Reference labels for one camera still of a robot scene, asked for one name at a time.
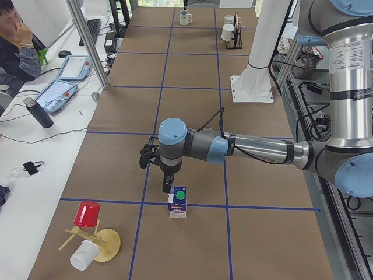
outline man's hand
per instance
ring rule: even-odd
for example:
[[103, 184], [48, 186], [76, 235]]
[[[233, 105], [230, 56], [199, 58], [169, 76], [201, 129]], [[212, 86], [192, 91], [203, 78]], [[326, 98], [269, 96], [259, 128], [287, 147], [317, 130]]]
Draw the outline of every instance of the man's hand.
[[16, 23], [15, 35], [22, 44], [32, 44], [33, 42], [33, 32], [21, 20]]

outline computer mouse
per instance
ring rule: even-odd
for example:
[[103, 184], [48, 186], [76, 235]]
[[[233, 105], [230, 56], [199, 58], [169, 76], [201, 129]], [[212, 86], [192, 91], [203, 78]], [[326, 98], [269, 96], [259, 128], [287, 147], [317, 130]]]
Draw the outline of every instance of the computer mouse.
[[58, 53], [58, 57], [59, 58], [65, 58], [67, 57], [68, 55], [71, 55], [71, 52], [70, 51], [67, 51], [67, 50], [62, 50]]

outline white mug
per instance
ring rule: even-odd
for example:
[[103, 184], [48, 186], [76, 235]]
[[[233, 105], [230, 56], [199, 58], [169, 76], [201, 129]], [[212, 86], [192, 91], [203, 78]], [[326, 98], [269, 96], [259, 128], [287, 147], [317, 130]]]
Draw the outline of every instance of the white mug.
[[192, 14], [189, 13], [187, 10], [180, 11], [180, 24], [181, 25], [188, 25], [192, 23]]
[[221, 32], [221, 38], [224, 41], [230, 41], [233, 38], [234, 25], [227, 23], [223, 26], [223, 31]]
[[82, 245], [70, 257], [70, 263], [77, 270], [86, 270], [99, 253], [100, 250], [96, 244], [92, 241], [84, 240]]
[[233, 24], [233, 22], [234, 22], [234, 16], [231, 16], [231, 15], [227, 15], [227, 16], [225, 16], [224, 17], [224, 24], [226, 25], [226, 24]]

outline black keyboard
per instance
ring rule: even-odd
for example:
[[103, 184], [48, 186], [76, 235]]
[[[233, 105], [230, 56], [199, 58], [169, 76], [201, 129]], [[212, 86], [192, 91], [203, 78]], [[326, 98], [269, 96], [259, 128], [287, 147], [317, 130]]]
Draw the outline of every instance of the black keyboard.
[[[91, 33], [93, 43], [95, 44], [97, 42], [98, 33], [100, 31], [101, 20], [100, 19], [89, 19], [87, 20], [86, 23], [87, 23], [89, 32]], [[84, 45], [82, 38], [80, 38], [79, 45], [80, 46]]]

